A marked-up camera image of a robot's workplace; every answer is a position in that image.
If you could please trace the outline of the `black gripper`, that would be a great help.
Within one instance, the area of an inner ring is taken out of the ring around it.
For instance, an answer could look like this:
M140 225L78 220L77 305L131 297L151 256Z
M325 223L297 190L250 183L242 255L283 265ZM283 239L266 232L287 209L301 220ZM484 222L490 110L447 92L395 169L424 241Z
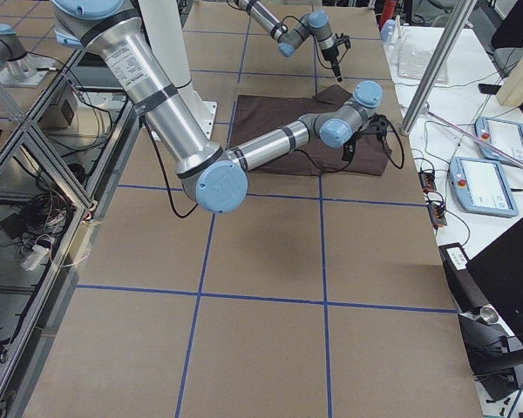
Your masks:
M342 155L342 161L345 162L352 162L355 153L356 153L356 146L357 141L360 139L360 134L354 134L347 142L343 144L343 155Z
M339 67L339 50L338 44L333 43L330 47L322 49L323 59L329 63L331 70L334 73L336 81L341 83L343 81L343 76Z

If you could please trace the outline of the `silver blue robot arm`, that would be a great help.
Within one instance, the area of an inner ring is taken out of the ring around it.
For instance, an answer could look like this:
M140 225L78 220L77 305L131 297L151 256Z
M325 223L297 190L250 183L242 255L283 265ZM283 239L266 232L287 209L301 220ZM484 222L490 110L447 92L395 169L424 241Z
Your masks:
M322 67L332 70L339 83L343 81L340 68L343 56L339 57L339 48L343 45L343 54L346 54L350 48L350 37L333 32L325 10L316 10L301 17L286 16L279 20L261 1L228 1L228 6L244 11L257 22L276 41L278 51L284 57L294 55L309 37L313 37L323 60L329 64L325 66L321 63Z
M247 172L319 139L332 148L363 131L383 98L370 80L357 85L337 111L307 114L228 151L208 139L177 87L140 32L138 11L129 1L56 1L57 39L80 44L101 56L176 162L186 195L213 213L231 212L245 199Z

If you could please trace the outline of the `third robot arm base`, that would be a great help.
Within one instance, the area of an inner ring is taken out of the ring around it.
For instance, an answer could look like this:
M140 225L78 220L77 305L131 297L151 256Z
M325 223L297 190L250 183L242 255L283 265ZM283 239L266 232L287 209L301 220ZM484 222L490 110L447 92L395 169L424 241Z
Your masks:
M0 24L0 83L6 86L38 86L46 77L55 60L38 57L28 52L17 33L8 25Z

